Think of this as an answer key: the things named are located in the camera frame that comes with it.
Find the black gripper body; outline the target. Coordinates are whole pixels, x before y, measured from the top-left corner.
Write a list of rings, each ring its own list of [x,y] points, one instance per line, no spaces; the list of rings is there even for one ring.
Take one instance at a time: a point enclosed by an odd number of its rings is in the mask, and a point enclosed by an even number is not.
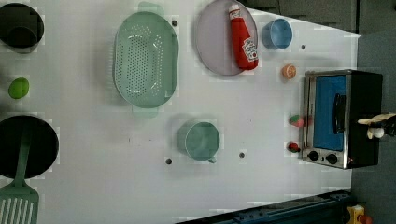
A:
[[[395,117],[374,121],[369,125],[368,131],[374,137],[383,137],[384,135],[394,136],[395,123]]]

